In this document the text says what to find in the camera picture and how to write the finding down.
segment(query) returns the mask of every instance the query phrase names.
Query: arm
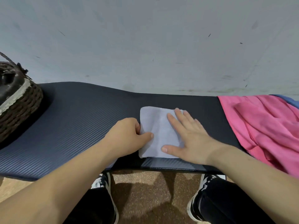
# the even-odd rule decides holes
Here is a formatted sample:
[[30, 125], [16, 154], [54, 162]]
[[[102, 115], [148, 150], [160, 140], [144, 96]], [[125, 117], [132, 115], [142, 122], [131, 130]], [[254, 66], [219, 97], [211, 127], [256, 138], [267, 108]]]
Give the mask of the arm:
[[277, 224], [299, 223], [299, 180], [270, 167], [241, 150], [211, 138], [198, 120], [187, 111], [175, 110], [178, 120], [168, 114], [185, 142], [184, 148], [171, 145], [162, 151], [186, 161], [212, 165], [231, 178]]
[[102, 170], [151, 140], [134, 118], [118, 121], [96, 145], [0, 203], [0, 223], [63, 223]]

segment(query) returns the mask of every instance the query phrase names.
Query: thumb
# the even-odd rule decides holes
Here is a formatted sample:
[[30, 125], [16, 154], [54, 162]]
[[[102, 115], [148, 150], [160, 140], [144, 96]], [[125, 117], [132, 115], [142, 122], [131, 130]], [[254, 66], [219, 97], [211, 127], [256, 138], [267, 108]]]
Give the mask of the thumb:
[[161, 151], [164, 152], [164, 153], [167, 153], [167, 154], [170, 154], [170, 155], [173, 155], [173, 156], [176, 156], [178, 158], [183, 159], [185, 149], [177, 147], [177, 146], [173, 146], [173, 145], [164, 145], [161, 148]]
[[138, 135], [138, 141], [140, 143], [140, 148], [143, 147], [146, 143], [148, 143], [153, 138], [154, 138], [154, 134], [152, 132], [146, 132], [142, 135]]

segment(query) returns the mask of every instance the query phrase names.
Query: blue cloth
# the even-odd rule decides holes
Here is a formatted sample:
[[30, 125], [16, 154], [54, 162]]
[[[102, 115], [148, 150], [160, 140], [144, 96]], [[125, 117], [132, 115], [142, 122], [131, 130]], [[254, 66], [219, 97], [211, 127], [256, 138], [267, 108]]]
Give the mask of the blue cloth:
[[280, 95], [280, 94], [271, 94], [271, 95], [280, 97], [280, 98], [284, 99], [288, 104], [293, 105], [294, 107], [299, 109], [299, 101], [295, 101], [290, 97], [286, 97], [286, 96]]

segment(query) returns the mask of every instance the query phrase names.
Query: black sneaker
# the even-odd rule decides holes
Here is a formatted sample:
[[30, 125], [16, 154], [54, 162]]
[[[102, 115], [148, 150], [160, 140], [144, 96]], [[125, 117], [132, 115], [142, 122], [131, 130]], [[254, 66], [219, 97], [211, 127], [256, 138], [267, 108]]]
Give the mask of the black sneaker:
[[199, 189], [187, 205], [187, 213], [193, 221], [205, 221], [199, 212], [199, 200], [201, 198], [202, 191], [204, 191], [207, 188], [208, 183], [214, 178], [222, 178], [226, 180], [225, 175], [202, 174]]
[[110, 186], [111, 186], [110, 173], [101, 173], [99, 175], [99, 177], [92, 184], [91, 189], [95, 189], [95, 188], [106, 188], [106, 190], [108, 191], [108, 193], [110, 195], [110, 198], [111, 198], [111, 201], [112, 201], [112, 204], [113, 204], [113, 207], [114, 207], [114, 212], [115, 212], [115, 215], [114, 215], [115, 219], [114, 219], [114, 222], [112, 222], [112, 223], [113, 224], [117, 224], [118, 223], [118, 219], [119, 219], [119, 214], [118, 214], [117, 208], [116, 208], [116, 206], [114, 204], [114, 201], [112, 199], [112, 196], [111, 196]]

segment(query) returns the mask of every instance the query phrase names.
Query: left hand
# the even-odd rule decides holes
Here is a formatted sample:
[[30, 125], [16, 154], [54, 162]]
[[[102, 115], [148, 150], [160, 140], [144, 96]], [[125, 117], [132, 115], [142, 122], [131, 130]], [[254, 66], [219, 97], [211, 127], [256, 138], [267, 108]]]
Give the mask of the left hand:
[[140, 124], [135, 118], [125, 118], [118, 121], [102, 139], [108, 144], [109, 152], [116, 158], [136, 152], [148, 143], [154, 134], [140, 134]]

